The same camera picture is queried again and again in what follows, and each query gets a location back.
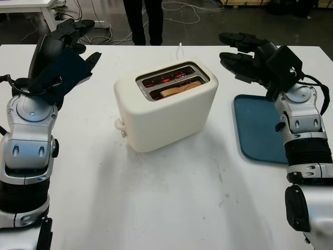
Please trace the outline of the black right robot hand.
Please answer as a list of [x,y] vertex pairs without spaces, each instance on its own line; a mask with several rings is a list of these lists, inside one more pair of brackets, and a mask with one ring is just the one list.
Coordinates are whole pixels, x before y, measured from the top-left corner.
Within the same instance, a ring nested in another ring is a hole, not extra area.
[[219,40],[238,50],[237,54],[219,54],[221,65],[233,73],[237,80],[256,82],[267,90],[271,87],[272,76],[266,63],[277,51],[275,44],[246,33],[223,32],[219,34]]

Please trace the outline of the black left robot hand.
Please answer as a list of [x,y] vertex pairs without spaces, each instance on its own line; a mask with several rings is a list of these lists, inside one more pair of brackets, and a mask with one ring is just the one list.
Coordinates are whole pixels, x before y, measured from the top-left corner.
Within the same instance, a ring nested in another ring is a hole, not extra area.
[[95,27],[93,20],[74,21],[67,19],[56,26],[49,35],[40,37],[37,42],[29,68],[28,77],[36,79],[46,66],[52,63],[66,48],[71,48],[78,54],[86,51],[86,46],[79,39]]

